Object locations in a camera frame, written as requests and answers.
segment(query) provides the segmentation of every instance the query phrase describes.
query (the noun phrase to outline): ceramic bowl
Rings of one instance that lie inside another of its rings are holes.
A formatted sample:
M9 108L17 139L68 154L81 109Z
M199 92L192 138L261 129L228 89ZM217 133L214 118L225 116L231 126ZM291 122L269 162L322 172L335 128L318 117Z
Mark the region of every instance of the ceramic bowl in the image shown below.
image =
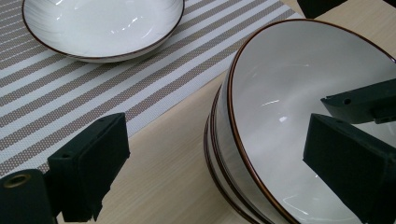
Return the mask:
M159 47L175 30L183 0L24 0L26 27L69 57L112 63Z
M309 119L330 116L321 98L395 74L384 50L329 23L282 21L253 34L205 135L208 166L228 201L256 223L361 223L303 162ZM355 126L396 147L396 122Z

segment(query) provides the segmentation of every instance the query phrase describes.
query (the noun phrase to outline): table surface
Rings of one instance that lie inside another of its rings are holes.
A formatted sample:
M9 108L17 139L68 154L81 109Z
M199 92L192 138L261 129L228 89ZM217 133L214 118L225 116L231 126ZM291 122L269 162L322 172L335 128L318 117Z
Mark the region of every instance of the table surface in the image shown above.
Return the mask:
M301 13L295 0L282 1ZM348 0L317 20L346 27L396 56L396 9L381 0ZM220 195L203 151L205 120L224 76L130 138L132 156L96 223L247 223Z

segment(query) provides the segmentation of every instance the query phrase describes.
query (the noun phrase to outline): gray and white stripes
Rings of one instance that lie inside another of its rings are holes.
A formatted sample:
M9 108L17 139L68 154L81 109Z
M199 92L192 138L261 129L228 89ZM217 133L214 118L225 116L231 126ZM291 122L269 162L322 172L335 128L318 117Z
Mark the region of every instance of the gray and white stripes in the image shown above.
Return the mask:
M132 135L225 71L256 29L296 17L278 0L188 0L174 34L155 52L93 64L41 46L23 25L21 1L2 1L0 176L46 171L50 154L107 114L125 112Z

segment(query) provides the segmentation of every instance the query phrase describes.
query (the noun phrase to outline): bowl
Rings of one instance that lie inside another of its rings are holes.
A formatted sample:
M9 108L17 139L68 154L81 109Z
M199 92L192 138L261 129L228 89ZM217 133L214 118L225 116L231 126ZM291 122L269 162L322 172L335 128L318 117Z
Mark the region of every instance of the bowl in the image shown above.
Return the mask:
M361 223L303 162L310 115L330 116L325 96L395 74L389 54L333 24L288 20L255 32L205 131L207 164L227 201L253 223ZM396 122L355 126L396 147Z
M183 0L24 0L23 21L41 44L71 58L114 63L158 48L176 29Z

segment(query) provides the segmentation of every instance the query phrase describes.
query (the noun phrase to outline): stack of bowls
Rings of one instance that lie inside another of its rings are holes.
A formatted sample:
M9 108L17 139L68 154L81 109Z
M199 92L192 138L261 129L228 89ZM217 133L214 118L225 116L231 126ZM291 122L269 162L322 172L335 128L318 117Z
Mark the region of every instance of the stack of bowls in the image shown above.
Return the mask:
M303 162L320 99L395 78L384 50L341 27L281 21L238 50L205 130L209 170L223 196L252 223L361 223ZM356 125L396 146L396 122Z

